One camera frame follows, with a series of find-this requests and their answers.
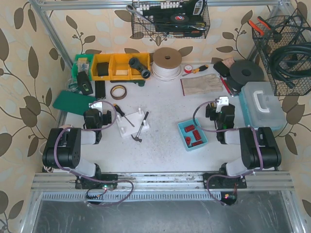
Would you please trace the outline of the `teal plastic tray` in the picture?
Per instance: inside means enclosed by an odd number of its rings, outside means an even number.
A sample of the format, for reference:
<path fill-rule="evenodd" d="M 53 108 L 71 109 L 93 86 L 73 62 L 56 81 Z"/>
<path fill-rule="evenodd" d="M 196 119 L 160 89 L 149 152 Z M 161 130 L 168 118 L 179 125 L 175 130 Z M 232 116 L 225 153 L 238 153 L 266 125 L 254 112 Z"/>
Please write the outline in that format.
<path fill-rule="evenodd" d="M 199 123 L 198 119 L 195 119 L 195 120 L 190 119 L 190 120 L 187 120 L 187 121 L 184 121 L 184 122 L 180 122 L 177 125 L 178 125 L 179 134 L 181 136 L 181 139 L 182 139 L 182 142 L 184 144 L 184 147 L 185 147 L 186 151 L 196 150 L 198 148 L 203 147 L 204 145 L 206 145 L 208 143 L 207 137 L 205 136 L 204 132 L 201 129 L 198 128 L 200 126 L 200 123 Z M 195 130 L 198 130 L 198 132 L 199 132 L 199 134 L 201 136 L 201 140 L 203 141 L 203 144 L 195 146 L 195 147 L 191 146 L 191 144 L 196 142 L 196 140 L 195 140 L 195 138 L 193 136 L 192 131 L 190 131 L 188 133 L 186 133 L 184 131 L 184 128 L 186 126 L 189 126 L 189 125 L 194 125 L 195 126 Z M 186 141 L 185 141 L 185 137 L 190 137 L 191 138 L 190 146 L 187 146 Z"/>

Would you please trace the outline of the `claw hammer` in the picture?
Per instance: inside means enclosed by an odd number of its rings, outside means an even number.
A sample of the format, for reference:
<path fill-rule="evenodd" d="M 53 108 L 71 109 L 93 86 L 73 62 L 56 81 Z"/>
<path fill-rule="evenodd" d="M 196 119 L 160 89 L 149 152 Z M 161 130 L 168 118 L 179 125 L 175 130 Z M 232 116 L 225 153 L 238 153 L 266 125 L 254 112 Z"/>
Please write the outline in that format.
<path fill-rule="evenodd" d="M 140 142 L 140 143 L 142 142 L 142 139 L 139 138 L 139 135 L 140 135 L 140 132 L 141 132 L 142 128 L 144 127 L 144 123 L 146 122 L 146 119 L 147 119 L 147 117 L 148 117 L 148 114 L 149 114 L 149 112 L 146 112 L 145 117 L 144 117 L 143 121 L 141 122 L 140 128 L 139 128 L 139 130 L 138 130 L 138 132 L 137 132 L 137 135 L 136 135 L 135 137 L 134 137 L 133 135 L 131 135 L 131 137 L 132 137 L 135 141 L 138 141 L 138 142 Z"/>

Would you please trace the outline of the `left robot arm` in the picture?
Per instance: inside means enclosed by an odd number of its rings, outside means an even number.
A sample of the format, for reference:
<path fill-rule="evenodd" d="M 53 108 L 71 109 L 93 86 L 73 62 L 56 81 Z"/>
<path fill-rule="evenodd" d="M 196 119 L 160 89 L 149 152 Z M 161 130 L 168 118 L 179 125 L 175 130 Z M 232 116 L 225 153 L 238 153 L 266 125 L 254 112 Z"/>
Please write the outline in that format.
<path fill-rule="evenodd" d="M 110 189 L 117 187 L 117 174 L 104 175 L 98 164 L 81 157 L 82 145 L 99 144 L 102 138 L 100 128 L 112 123 L 111 111 L 102 113 L 98 109 L 88 109 L 83 113 L 83 128 L 65 126 L 53 128 L 45 145 L 42 162 L 46 170 L 59 169 L 74 172 L 76 189 Z"/>

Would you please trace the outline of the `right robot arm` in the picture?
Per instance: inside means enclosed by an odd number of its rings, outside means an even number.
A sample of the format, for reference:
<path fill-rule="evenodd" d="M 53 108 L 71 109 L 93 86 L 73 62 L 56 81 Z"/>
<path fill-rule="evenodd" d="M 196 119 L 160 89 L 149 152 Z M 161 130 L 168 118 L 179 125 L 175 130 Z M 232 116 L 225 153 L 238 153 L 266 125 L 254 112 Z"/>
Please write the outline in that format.
<path fill-rule="evenodd" d="M 216 124 L 217 140 L 223 145 L 239 145 L 241 155 L 223 163 L 215 174 L 203 175 L 205 189 L 246 188 L 245 173 L 256 169 L 275 170 L 281 164 L 281 153 L 269 127 L 252 130 L 249 127 L 233 130 L 235 106 L 221 108 L 208 104 L 206 117 Z"/>

